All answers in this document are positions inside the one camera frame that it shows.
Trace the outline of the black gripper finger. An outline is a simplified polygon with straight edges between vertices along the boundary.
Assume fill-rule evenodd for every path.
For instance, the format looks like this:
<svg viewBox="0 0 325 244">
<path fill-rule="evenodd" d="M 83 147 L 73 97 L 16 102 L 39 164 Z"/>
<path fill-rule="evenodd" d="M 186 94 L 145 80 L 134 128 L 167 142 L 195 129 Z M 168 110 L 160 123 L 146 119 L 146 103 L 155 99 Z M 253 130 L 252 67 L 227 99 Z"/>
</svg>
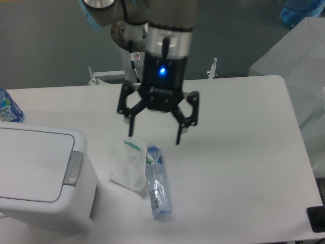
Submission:
<svg viewBox="0 0 325 244">
<path fill-rule="evenodd" d="M 140 100 L 136 105 L 132 108 L 127 106 L 127 98 L 128 96 L 132 95 L 134 92 L 139 92 L 142 88 L 141 83 L 132 83 L 130 81 L 125 81 L 122 84 L 119 101 L 117 105 L 117 113 L 122 114 L 124 119 L 129 124 L 129 131 L 128 136 L 132 137 L 134 133 L 134 126 L 135 126 L 135 117 L 140 112 L 142 112 L 146 106 L 144 100 Z"/>
<path fill-rule="evenodd" d="M 180 144 L 181 135 L 191 126 L 198 125 L 200 94 L 198 91 L 184 93 L 178 91 L 172 102 L 172 115 L 178 122 L 176 145 Z"/>
</svg>

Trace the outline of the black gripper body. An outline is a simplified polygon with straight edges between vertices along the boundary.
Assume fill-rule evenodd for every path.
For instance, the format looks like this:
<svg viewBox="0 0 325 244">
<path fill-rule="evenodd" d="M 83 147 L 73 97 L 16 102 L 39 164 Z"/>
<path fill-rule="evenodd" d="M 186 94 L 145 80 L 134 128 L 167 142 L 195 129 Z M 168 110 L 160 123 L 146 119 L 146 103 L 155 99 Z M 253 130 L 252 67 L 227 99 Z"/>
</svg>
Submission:
<svg viewBox="0 0 325 244">
<path fill-rule="evenodd" d="M 181 112 L 178 104 L 184 99 L 183 78 L 187 57 L 170 58 L 145 53 L 143 79 L 138 88 L 141 100 L 138 111 L 145 108 L 160 112 Z"/>
</svg>

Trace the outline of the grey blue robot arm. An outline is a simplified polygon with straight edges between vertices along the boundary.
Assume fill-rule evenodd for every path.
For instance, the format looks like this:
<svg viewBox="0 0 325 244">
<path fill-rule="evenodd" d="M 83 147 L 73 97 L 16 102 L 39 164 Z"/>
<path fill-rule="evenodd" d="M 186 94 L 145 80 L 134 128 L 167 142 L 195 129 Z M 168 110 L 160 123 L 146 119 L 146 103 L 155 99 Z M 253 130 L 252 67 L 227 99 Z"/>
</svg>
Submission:
<svg viewBox="0 0 325 244">
<path fill-rule="evenodd" d="M 134 131 L 144 109 L 172 113 L 178 135 L 198 124 L 200 95 L 182 89 L 197 1 L 80 1 L 94 28 L 120 25 L 129 52 L 143 52 L 142 77 L 125 81 L 117 112 Z"/>
</svg>

